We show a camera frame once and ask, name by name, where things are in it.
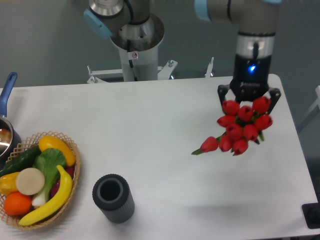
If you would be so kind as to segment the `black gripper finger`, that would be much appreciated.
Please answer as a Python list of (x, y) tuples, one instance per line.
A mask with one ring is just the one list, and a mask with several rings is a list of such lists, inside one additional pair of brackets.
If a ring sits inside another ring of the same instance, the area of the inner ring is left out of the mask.
[(276, 106), (278, 100), (280, 99), (281, 97), (281, 91), (279, 88), (272, 88), (270, 87), (268, 89), (268, 93), (270, 95), (270, 104), (269, 104), (269, 107), (268, 107), (268, 110), (266, 111), (266, 113), (268, 115), (271, 114), (272, 110), (274, 109), (274, 107)]
[(223, 102), (226, 100), (226, 95), (230, 89), (231, 88), (230, 88), (229, 84), (226, 84), (226, 85), (221, 84), (217, 88), (217, 93), (218, 93), (218, 97), (219, 97), (222, 111), (224, 111), (223, 110)]

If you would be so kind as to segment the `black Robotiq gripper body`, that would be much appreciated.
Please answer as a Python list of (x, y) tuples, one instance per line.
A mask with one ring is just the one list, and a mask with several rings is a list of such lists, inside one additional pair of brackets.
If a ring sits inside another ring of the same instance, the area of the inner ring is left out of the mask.
[(253, 59), (235, 55), (230, 89), (237, 102), (252, 102), (268, 91), (271, 60), (271, 56)]

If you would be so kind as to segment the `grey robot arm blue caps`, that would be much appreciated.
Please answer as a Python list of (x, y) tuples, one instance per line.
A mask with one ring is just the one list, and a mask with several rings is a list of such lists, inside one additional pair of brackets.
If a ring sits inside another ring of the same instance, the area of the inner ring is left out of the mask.
[[(165, 29), (150, 10), (148, 0), (91, 0), (83, 13), (88, 26), (118, 48), (126, 82), (158, 80), (158, 47)], [(221, 101), (232, 91), (239, 103), (269, 93), (269, 111), (281, 93), (268, 84), (279, 0), (196, 0), (196, 15), (205, 21), (228, 21), (238, 25), (233, 78), (218, 87)]]

